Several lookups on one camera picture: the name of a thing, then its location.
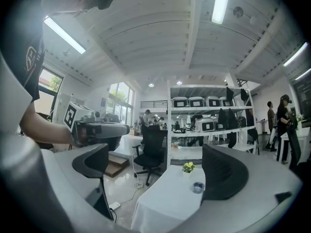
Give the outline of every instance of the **shelf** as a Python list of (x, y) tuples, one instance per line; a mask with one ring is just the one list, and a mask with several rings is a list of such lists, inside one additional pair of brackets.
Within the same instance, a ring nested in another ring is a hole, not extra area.
[(182, 107), (172, 108), (172, 115), (214, 115), (218, 114), (220, 109), (227, 111), (231, 109), (233, 112), (238, 112), (246, 109), (252, 109), (252, 106), (223, 106), (223, 107)]
[[(228, 144), (220, 144), (219, 146), (228, 148)], [(238, 142), (236, 143), (236, 145), (234, 145), (233, 149), (246, 152), (248, 150), (253, 149), (254, 147), (255, 146), (251, 144), (243, 144), (243, 143)]]
[(171, 86), (171, 99), (174, 97), (226, 97), (227, 87), (233, 91), (233, 97), (241, 93), (240, 87), (231, 87), (225, 85), (174, 85)]
[(201, 160), (202, 147), (178, 147), (171, 149), (171, 159), (174, 160)]
[(219, 135), (219, 134), (229, 134), (234, 132), (241, 132), (244, 130), (250, 130), (255, 128), (254, 126), (237, 128), (232, 130), (222, 130), (222, 131), (209, 131), (209, 132), (196, 132), (196, 131), (186, 131), (186, 133), (171, 133), (172, 137), (196, 137), (196, 136), (209, 136), (209, 135)]

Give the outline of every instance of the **white shelving unit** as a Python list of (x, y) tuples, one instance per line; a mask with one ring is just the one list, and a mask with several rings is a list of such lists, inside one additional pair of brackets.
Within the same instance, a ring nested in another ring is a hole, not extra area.
[[(168, 157), (167, 157), (167, 167), (171, 164), (171, 160), (200, 160), (202, 159), (202, 147), (172, 147), (172, 137), (197, 137), (197, 136), (214, 136), (214, 135), (223, 135), (228, 133), (237, 133), (237, 143), (233, 149), (240, 151), (248, 151), (251, 149), (255, 154), (256, 151), (256, 142), (254, 145), (247, 144), (247, 130), (255, 128), (243, 127), (232, 130), (223, 130), (223, 131), (210, 131), (210, 132), (194, 132), (188, 131), (186, 133), (174, 133), (171, 131), (172, 125), (172, 115), (214, 115), (219, 113), (220, 109), (229, 110), (231, 109), (235, 112), (242, 112), (246, 109), (253, 109), (253, 100), (250, 94), (249, 89), (244, 90), (249, 95), (249, 100), (252, 106), (244, 106), (244, 103), (241, 101), (236, 101), (235, 97), (241, 93), (240, 87), (228, 86), (234, 94), (234, 103), (237, 106), (230, 107), (184, 107), (184, 108), (173, 108), (172, 99), (174, 97), (203, 97), (204, 99), (208, 96), (217, 96), (217, 97), (226, 97), (226, 88), (225, 85), (170, 85), (170, 81), (167, 83), (168, 87)], [(222, 144), (220, 146), (227, 147), (228, 144)]]

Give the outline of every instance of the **tube light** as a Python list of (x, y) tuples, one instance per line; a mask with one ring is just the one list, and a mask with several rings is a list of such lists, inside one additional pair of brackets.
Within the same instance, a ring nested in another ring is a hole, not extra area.
[(223, 23), (227, 5), (228, 0), (215, 0), (212, 22), (217, 24)]
[(86, 50), (76, 42), (69, 34), (67, 34), (56, 22), (54, 22), (50, 17), (46, 17), (44, 23), (48, 25), (55, 33), (67, 41), (74, 49), (79, 53), (84, 53)]
[(287, 66), (289, 65), (299, 54), (303, 52), (304, 49), (306, 49), (308, 43), (305, 42), (305, 44), (302, 45), (302, 47), (288, 60), (286, 61), (283, 65)]
[(311, 71), (311, 68), (309, 70), (307, 70), (306, 72), (304, 72), (303, 74), (301, 74), (298, 78), (295, 78), (295, 80), (299, 80), (301, 77), (305, 76), (310, 71)]

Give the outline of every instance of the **chair back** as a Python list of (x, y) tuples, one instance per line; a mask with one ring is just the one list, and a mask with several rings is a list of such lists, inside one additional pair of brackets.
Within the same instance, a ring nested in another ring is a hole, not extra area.
[(300, 150), (297, 133), (295, 130), (295, 125), (291, 124), (287, 126), (286, 130), (287, 130), (288, 139), (291, 145), (292, 159), (290, 163), (290, 170), (293, 170), (297, 166), (300, 160), (301, 150)]
[(144, 135), (144, 154), (151, 157), (158, 157), (162, 148), (165, 132), (160, 130), (158, 125), (149, 126)]

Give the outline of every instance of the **metal railing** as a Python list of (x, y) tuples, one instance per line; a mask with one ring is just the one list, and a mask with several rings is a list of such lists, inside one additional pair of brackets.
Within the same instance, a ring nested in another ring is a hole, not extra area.
[(167, 100), (158, 101), (142, 101), (140, 102), (141, 108), (167, 108)]

